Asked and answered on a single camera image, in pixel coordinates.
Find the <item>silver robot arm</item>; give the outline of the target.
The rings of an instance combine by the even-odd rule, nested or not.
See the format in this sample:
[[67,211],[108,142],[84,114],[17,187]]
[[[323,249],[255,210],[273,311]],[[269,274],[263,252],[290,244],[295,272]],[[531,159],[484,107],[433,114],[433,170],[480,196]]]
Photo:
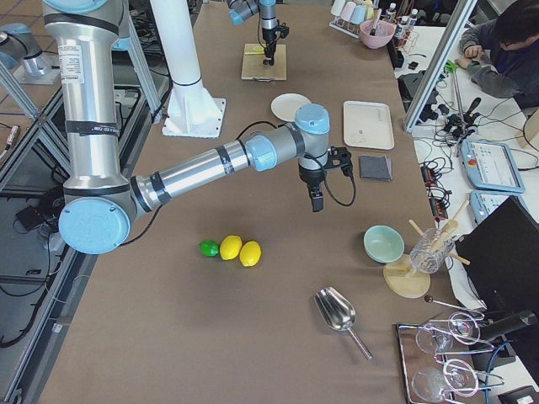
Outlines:
[[[266,57],[274,61],[277,32],[288,27],[276,18],[275,1],[227,1],[240,24],[259,13]],[[298,158],[300,179],[307,185],[314,212],[323,209],[320,183],[327,171],[340,168],[356,188],[350,152],[329,147],[329,115],[319,104],[307,104],[294,120],[271,131],[257,131],[148,177],[128,180],[121,173],[113,90],[111,51],[126,41],[127,1],[42,1],[45,28],[56,39],[61,70],[71,176],[63,184],[65,205],[59,232],[75,250],[99,255],[125,242],[139,217],[172,198],[219,178],[252,167],[263,172]],[[165,121],[167,135],[218,137],[224,98],[213,98],[203,86],[186,1],[151,1],[173,91]]]
[[[278,40],[289,34],[289,27],[276,17],[275,1],[228,1],[229,17],[240,25],[258,16],[259,43],[246,44],[243,52],[241,78],[261,82],[285,81],[286,47]],[[23,75],[25,83],[52,84],[61,74],[60,64],[48,58],[25,24],[5,24],[1,27],[1,65]]]

